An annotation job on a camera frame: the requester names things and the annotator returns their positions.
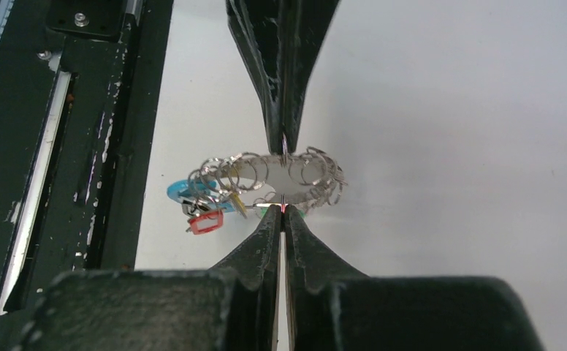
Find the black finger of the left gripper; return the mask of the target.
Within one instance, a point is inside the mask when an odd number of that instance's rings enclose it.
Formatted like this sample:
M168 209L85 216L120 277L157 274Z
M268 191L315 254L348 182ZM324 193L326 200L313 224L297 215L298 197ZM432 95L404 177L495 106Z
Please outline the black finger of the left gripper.
M309 79L338 1L281 2L281 136L296 151Z
M284 153L279 1L227 1L229 30L260 101L268 149Z

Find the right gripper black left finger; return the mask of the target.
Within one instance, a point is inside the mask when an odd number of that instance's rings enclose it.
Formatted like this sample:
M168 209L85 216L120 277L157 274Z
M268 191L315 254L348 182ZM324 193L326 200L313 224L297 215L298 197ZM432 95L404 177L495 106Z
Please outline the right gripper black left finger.
M56 277L17 350L275 350L282 214L206 270Z

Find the large keyring with key tags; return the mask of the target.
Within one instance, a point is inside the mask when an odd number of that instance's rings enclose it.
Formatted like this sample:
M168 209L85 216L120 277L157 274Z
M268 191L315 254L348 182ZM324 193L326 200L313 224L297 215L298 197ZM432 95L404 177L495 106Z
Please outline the large keyring with key tags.
M338 162L309 146L300 154L246 151L206 159L187 178L170 184L167 196L180 204L187 232L202 235L222 228L226 214L262 217L272 205L282 211L293 205L305 216L338 204L347 185Z

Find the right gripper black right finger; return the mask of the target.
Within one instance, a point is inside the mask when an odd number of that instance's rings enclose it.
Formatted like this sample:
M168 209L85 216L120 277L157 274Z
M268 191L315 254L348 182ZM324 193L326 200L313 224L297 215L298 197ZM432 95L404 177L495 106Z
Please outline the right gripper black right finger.
M519 296L491 276L368 276L284 213L293 350L542 350Z

